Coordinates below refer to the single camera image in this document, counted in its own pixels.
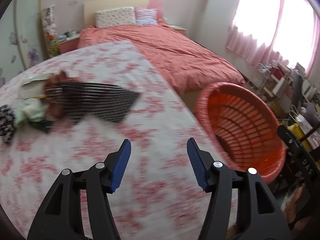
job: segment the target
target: window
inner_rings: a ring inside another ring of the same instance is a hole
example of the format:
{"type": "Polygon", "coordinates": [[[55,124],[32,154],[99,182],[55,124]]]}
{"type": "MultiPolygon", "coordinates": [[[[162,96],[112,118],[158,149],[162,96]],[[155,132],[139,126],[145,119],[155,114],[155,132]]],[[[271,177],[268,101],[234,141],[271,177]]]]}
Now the window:
{"type": "Polygon", "coordinates": [[[252,35],[258,47],[265,44],[279,52],[289,67],[299,62],[308,68],[317,44],[316,21],[307,0],[240,0],[233,26],[246,37],[252,35]]]}

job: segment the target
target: electrical outlet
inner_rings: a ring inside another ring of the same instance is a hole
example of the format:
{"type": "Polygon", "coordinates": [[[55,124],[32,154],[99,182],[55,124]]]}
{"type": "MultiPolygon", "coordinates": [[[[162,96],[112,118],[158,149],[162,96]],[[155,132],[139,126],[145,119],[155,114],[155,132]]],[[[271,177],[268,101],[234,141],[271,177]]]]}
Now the electrical outlet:
{"type": "Polygon", "coordinates": [[[73,0],[73,1],[70,1],[68,4],[69,6],[71,5],[75,5],[75,4],[78,4],[79,2],[77,0],[73,0]]]}

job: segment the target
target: black and white patterned cloth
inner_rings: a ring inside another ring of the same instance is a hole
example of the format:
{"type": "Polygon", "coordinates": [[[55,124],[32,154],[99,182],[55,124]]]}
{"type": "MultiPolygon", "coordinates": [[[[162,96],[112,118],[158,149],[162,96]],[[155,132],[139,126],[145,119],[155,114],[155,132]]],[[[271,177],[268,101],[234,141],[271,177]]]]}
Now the black and white patterned cloth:
{"type": "Polygon", "coordinates": [[[63,105],[64,113],[76,124],[88,113],[106,121],[121,122],[139,93],[109,84],[58,82],[46,91],[46,96],[63,105]]]}
{"type": "Polygon", "coordinates": [[[14,127],[14,111],[8,106],[0,107],[0,136],[6,144],[10,144],[16,132],[14,127]]]}

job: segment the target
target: red and white floral tablecloth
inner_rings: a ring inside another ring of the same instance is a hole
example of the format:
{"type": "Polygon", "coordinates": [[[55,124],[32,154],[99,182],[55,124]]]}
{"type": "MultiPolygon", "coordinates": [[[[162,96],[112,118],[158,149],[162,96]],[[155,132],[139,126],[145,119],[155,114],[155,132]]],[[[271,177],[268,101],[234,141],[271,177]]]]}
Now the red and white floral tablecloth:
{"type": "MultiPolygon", "coordinates": [[[[83,82],[116,84],[141,93],[121,124],[88,116],[78,125],[56,121],[46,135],[17,130],[12,145],[0,142],[0,203],[27,236],[44,196],[64,168],[90,168],[118,150],[127,138],[132,153],[119,189],[109,195],[122,239],[197,239],[210,194],[198,186],[186,143],[194,137],[215,160],[224,161],[192,113],[154,67],[128,41],[91,46],[48,61],[13,78],[0,89],[0,105],[19,102],[21,82],[66,70],[83,82]]],[[[86,199],[81,192],[82,200],[86,199]]],[[[232,202],[233,224],[236,201],[232,202]]],[[[85,234],[92,237],[86,209],[85,234]]]]}

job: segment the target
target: headboard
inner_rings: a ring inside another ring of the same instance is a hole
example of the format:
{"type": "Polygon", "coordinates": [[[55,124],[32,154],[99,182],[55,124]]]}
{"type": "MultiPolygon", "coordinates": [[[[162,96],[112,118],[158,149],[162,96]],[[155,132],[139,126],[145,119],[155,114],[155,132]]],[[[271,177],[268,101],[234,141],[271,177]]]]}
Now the headboard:
{"type": "Polygon", "coordinates": [[[161,0],[99,0],[84,4],[84,27],[95,25],[95,12],[119,7],[159,8],[162,11],[161,0]]]}

